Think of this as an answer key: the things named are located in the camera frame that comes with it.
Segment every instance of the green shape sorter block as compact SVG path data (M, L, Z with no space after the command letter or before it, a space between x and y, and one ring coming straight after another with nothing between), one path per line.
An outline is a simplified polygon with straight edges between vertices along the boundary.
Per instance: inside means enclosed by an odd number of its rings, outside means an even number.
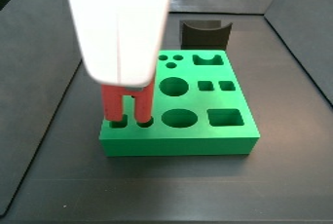
M107 156L249 154L261 137L223 51L160 51L150 123L123 100L122 122L102 125Z

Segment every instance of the small circular hole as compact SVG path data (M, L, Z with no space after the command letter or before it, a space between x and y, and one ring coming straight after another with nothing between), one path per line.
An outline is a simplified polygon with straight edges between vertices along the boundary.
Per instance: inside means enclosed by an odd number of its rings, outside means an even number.
M174 56L172 59L174 60L183 60L183 56Z
M162 121L170 127L187 128L198 122L198 116L190 110L172 109L162 115Z
M166 64L166 67L172 69L176 66L176 64L174 62L170 62Z
M167 56L159 56L159 60L167 60Z
M162 93L168 96L180 96L187 93L188 84L183 79L176 77L170 77L162 80L160 90Z
M146 123L139 123L139 122L136 122L136 124L138 124L138 126L139 126L140 128L148 128L148 127L151 127L151 125L154 124L154 118L151 118L151 120L150 120L148 122L146 122Z

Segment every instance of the gray table surface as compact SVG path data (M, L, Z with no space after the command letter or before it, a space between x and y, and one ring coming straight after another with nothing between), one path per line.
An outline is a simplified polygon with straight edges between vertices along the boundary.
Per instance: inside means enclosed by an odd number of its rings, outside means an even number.
M250 156L107 158L99 85L80 66L3 219L31 221L333 220L333 114L262 17L233 22L227 55L262 138Z

